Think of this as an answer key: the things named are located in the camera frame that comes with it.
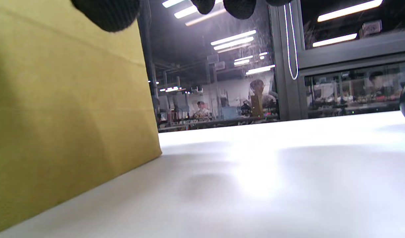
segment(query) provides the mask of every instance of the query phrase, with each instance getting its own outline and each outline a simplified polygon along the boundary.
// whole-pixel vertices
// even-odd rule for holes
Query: person
[[[208,118],[210,116],[210,112],[208,111],[205,102],[198,101],[198,108],[199,110],[194,113],[193,118]]]
[[[394,87],[393,81],[385,77],[381,71],[372,72],[369,77],[370,91],[377,97],[395,97],[398,96],[402,88]]]
[[[275,107],[276,99],[269,94],[263,94],[264,82],[260,79],[256,79],[249,85],[255,96],[260,96],[262,99],[263,109],[271,109]]]

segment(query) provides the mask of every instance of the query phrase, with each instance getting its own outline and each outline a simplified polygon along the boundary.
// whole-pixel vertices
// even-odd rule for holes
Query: ceiling light
[[[346,42],[346,41],[350,41],[350,40],[357,38],[357,36],[358,36],[357,33],[347,35],[347,36],[340,36],[340,37],[328,39],[325,41],[315,42],[314,44],[312,44],[312,46],[319,47],[319,46],[331,45],[331,44],[335,44],[335,43],[339,43],[339,42]]]
[[[269,71],[270,69],[276,67],[276,65],[270,65],[270,66],[266,66],[266,67],[261,67],[261,68],[256,68],[256,69],[250,69],[248,70],[248,72],[246,72],[246,75],[250,75],[250,74],[257,74],[257,73],[261,73],[261,72],[266,72]]]
[[[235,59],[235,61],[244,60],[244,59],[251,59],[253,56],[246,56],[240,59]]]
[[[250,46],[251,45],[251,43],[248,43],[248,44],[243,44],[243,45],[240,45],[240,46],[237,46],[237,47],[232,47],[232,48],[228,48],[228,49],[225,49],[225,50],[219,50],[219,51],[217,51],[217,53],[223,53],[223,52],[227,52],[227,51],[231,51],[231,50],[235,50],[235,49],[240,49],[240,48],[243,48],[243,47],[247,47],[247,46]]]
[[[243,37],[246,37],[246,36],[254,35],[255,33],[257,33],[256,30],[251,30],[251,31],[248,31],[248,32],[236,35],[236,36],[230,36],[228,38],[224,38],[224,39],[221,39],[221,40],[218,40],[218,41],[215,41],[215,42],[211,42],[211,45],[222,44],[222,43],[233,41],[233,40],[243,38]]]
[[[184,0],[167,0],[163,3],[163,6],[165,8],[169,8],[173,5],[176,5],[177,3],[183,2]]]
[[[179,90],[178,87],[172,87],[172,88],[166,89],[166,92],[172,92],[172,91],[177,91],[177,90]]]
[[[194,25],[196,23],[199,23],[201,21],[205,21],[205,20],[207,20],[209,18],[215,17],[215,16],[220,15],[220,14],[225,13],[225,12],[227,12],[226,9],[221,9],[221,10],[218,10],[217,12],[213,12],[213,13],[210,13],[208,15],[204,15],[204,16],[202,16],[200,18],[195,19],[195,20],[188,21],[187,23],[185,23],[185,25],[186,26],[192,26],[192,25]]]
[[[222,1],[223,0],[216,0],[216,4],[221,3]],[[179,12],[176,12],[175,17],[177,19],[179,19],[179,18],[185,17],[187,15],[191,15],[192,13],[195,13],[195,12],[198,12],[198,9],[196,8],[196,6],[191,6],[191,7],[188,7],[187,9],[183,9]]]
[[[367,9],[376,8],[376,7],[380,6],[382,4],[382,2],[383,2],[383,0],[373,0],[373,1],[370,1],[367,3],[363,3],[363,4],[359,4],[356,6],[349,7],[349,8],[341,9],[336,12],[331,12],[328,14],[321,15],[318,17],[317,21],[318,22],[327,21],[327,20],[330,20],[333,18],[339,18],[339,17],[345,16],[345,15],[350,15],[350,14],[356,13],[356,12],[362,12]]]
[[[241,60],[238,62],[234,62],[235,65],[241,65],[241,64],[245,64],[245,63],[249,63],[249,60]]]
[[[248,42],[251,42],[251,41],[253,41],[253,40],[254,40],[254,38],[253,38],[252,36],[251,36],[251,37],[248,37],[248,38],[243,38],[243,39],[240,39],[240,40],[237,40],[237,41],[228,42],[228,43],[223,44],[223,45],[215,46],[215,47],[214,47],[214,50],[221,50],[221,49],[228,48],[228,47],[232,47],[232,46],[235,46],[235,45],[240,45],[240,44],[248,43]]]

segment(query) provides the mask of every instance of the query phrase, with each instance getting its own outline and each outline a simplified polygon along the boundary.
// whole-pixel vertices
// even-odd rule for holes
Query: white table
[[[405,238],[400,112],[160,142],[161,158],[0,238]]]

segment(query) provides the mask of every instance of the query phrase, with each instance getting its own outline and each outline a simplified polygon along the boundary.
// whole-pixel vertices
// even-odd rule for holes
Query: gloved finger
[[[208,14],[216,4],[215,0],[191,0],[201,14]]]
[[[223,0],[223,4],[226,11],[234,18],[245,20],[254,13],[257,0]]]
[[[139,0],[71,0],[76,9],[107,32],[128,28],[139,12]]]

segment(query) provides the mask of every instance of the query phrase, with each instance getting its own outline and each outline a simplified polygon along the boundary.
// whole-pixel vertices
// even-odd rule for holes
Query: yellow cardboard box
[[[161,154],[137,23],[0,0],[0,231]]]

